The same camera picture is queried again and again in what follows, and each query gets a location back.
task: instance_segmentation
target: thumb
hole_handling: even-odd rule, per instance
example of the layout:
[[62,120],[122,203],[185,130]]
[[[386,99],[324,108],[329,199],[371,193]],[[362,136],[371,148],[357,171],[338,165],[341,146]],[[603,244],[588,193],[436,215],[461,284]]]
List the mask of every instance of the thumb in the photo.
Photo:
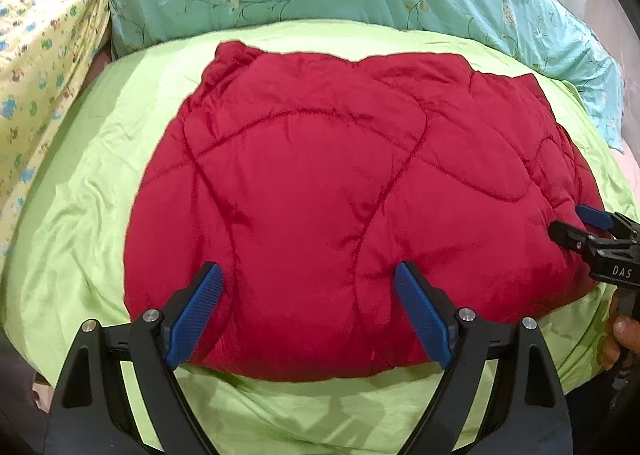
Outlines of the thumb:
[[617,318],[613,326],[613,336],[631,352],[640,354],[640,323],[626,316]]

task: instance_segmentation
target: fingernail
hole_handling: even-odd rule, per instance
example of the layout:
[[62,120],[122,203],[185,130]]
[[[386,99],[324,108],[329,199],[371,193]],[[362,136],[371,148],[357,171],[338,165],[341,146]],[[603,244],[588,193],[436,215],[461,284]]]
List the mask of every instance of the fingernail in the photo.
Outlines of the fingernail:
[[628,325],[628,323],[629,323],[628,318],[620,317],[620,318],[618,318],[616,320],[616,324],[613,326],[613,329],[615,329],[615,331],[618,334],[622,334],[625,331],[626,326]]

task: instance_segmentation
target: red quilt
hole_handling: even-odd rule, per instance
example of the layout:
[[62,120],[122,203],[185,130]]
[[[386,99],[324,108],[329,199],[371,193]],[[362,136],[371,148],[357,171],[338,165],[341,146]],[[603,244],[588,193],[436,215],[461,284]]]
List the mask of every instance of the red quilt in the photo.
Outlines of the red quilt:
[[546,228],[602,208],[533,75],[450,54],[270,54],[219,46],[169,124],[124,255],[132,317],[206,260],[225,289],[193,361],[275,381],[421,363],[392,285],[416,262],[459,306],[514,322],[593,282]]

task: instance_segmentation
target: finger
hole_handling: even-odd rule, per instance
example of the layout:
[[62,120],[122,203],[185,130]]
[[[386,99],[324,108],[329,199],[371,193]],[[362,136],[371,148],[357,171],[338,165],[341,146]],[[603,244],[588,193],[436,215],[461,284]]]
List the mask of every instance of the finger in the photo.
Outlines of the finger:
[[640,353],[640,323],[626,316],[619,316],[613,325],[613,336],[618,342],[635,352]]
[[610,370],[620,358],[620,347],[616,339],[612,336],[607,337],[600,350],[598,362],[605,370]]
[[613,294],[611,303],[609,304],[609,317],[607,323],[604,326],[604,330],[607,334],[613,334],[613,324],[618,317],[618,291]]

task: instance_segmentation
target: pillow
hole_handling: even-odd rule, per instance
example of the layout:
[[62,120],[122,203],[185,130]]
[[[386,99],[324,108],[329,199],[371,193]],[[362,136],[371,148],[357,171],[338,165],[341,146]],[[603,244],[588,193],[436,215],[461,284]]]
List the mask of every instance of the pillow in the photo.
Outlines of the pillow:
[[0,0],[0,273],[36,171],[108,23],[109,0]]

